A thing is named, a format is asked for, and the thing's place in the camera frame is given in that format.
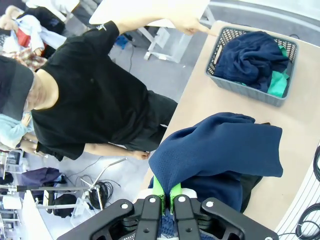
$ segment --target dark baseball cap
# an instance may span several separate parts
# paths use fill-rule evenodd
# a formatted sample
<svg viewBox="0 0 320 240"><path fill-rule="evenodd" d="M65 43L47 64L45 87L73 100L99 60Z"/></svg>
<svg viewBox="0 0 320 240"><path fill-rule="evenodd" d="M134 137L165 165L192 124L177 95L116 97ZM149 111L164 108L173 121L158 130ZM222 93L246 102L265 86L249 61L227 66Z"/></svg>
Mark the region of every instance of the dark baseball cap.
<svg viewBox="0 0 320 240"><path fill-rule="evenodd" d="M0 56L0 113L21 121L34 73L12 58Z"/></svg>

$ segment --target floor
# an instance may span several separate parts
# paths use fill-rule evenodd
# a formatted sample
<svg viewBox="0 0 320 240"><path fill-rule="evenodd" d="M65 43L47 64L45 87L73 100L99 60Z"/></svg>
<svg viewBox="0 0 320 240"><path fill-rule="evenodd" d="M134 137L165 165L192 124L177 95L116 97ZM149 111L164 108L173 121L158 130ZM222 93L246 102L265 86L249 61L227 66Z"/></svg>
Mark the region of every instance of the floor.
<svg viewBox="0 0 320 240"><path fill-rule="evenodd" d="M320 46L320 32L310 30L301 25L279 21L277 18L267 17L252 12L222 7L213 8L212 11L216 20L248 25L287 36L295 34L303 41ZM145 83L148 89L179 101L205 40L205 34L197 33L192 38L188 49L179 64L159 60L153 56L151 56L148 61L145 61L143 57L146 51L141 48L133 49L129 44L124 50L115 46L112 49L110 56L112 59L115 59L118 65L126 70L131 66L130 72ZM98 158L98 156L83 154L83 156L76 161L67 159L58 162L53 158L42 160L36 157L31 157L29 160L30 166L33 169L39 167L54 167L59 169L62 173L65 173L67 176L75 174L70 177L70 180L73 184L79 186L80 182L76 182L77 176L89 175L94 179L105 165L119 159L118 157L103 157L97 161ZM147 161L139 161L133 158L129 158L119 165L110 167L103 174L101 179L116 181L121 186L119 187L118 185L113 184L114 192L110 202L112 203L121 198L131 201L134 200L139 192L140 185L148 167ZM61 219L45 212L42 212L41 215L44 218L53 239L56 239L59 235L72 227L68 218Z"/></svg>

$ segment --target plastic basket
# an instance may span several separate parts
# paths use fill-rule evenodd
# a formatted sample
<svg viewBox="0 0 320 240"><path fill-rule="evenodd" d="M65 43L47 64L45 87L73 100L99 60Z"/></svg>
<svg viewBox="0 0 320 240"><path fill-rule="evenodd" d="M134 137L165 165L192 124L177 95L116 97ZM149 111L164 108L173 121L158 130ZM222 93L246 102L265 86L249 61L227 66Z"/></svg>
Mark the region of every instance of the plastic basket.
<svg viewBox="0 0 320 240"><path fill-rule="evenodd" d="M214 76L216 64L218 63L219 56L224 50L224 47L226 46L226 44L230 42L232 39L249 32L252 32L252 31L243 30L239 28L230 28L230 27L223 28L213 48L213 51L212 51L210 60L207 64L205 72L210 78L212 78L212 80L220 88L259 100L261 102L264 102L276 107L280 107L288 97L288 93L290 91L292 80L294 78L294 73L295 73L296 57L298 54L298 45L291 40L272 36L274 40L278 43L278 45L285 47L287 56L291 63L288 65L288 68L286 71L286 73L289 75L289 78L287 80L287 86L282 97L277 97L277 96L268 94L266 92L257 90L255 88L244 86L239 83Z"/></svg>

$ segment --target screw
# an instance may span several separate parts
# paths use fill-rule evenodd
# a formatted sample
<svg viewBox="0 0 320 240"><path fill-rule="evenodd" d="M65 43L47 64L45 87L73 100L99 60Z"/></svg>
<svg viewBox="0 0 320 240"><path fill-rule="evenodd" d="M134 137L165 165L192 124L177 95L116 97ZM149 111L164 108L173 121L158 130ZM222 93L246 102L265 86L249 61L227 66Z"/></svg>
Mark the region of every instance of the screw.
<svg viewBox="0 0 320 240"><path fill-rule="evenodd" d="M186 200L186 198L185 198L184 196L180 196L180 197L178 198L178 201L179 201L180 203L183 203L185 200Z"/></svg>
<svg viewBox="0 0 320 240"><path fill-rule="evenodd" d="M208 202L206 203L206 206L207 206L208 208L212 208L212 207L214 206L214 203L213 203L212 201L208 201Z"/></svg>
<svg viewBox="0 0 320 240"><path fill-rule="evenodd" d="M126 204L126 203L121 205L121 208L122 208L122 209L127 209L128 207L129 207L129 206L128 206L128 204Z"/></svg>

